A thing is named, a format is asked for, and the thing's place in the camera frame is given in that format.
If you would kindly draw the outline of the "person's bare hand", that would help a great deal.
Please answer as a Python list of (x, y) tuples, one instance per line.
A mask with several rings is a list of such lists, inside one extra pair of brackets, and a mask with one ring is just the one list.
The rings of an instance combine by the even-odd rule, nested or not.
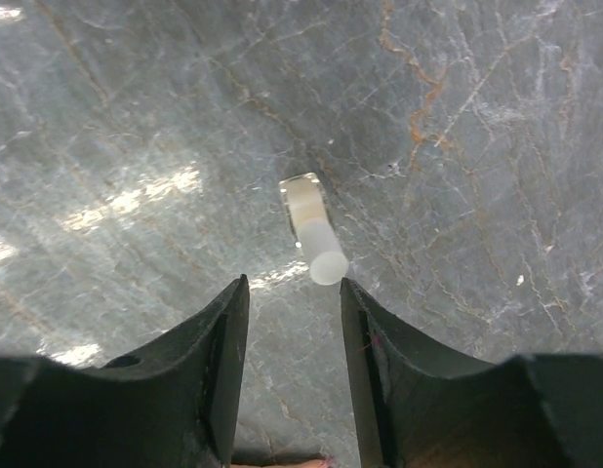
[(304, 459), (285, 459), (271, 462), (234, 461), (231, 468), (332, 468), (335, 464), (333, 457), (314, 457)]

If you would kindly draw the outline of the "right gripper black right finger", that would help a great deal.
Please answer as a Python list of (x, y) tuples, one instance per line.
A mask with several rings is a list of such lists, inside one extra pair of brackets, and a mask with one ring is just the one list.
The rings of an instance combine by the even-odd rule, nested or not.
[(426, 335), (357, 283), (342, 329), (365, 467), (603, 467), (603, 353), (492, 364)]

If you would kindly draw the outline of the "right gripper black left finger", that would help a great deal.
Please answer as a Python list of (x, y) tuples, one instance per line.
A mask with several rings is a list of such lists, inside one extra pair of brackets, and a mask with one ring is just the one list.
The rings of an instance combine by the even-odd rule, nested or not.
[(0, 467), (227, 467), (249, 284), (106, 365), (0, 356)]

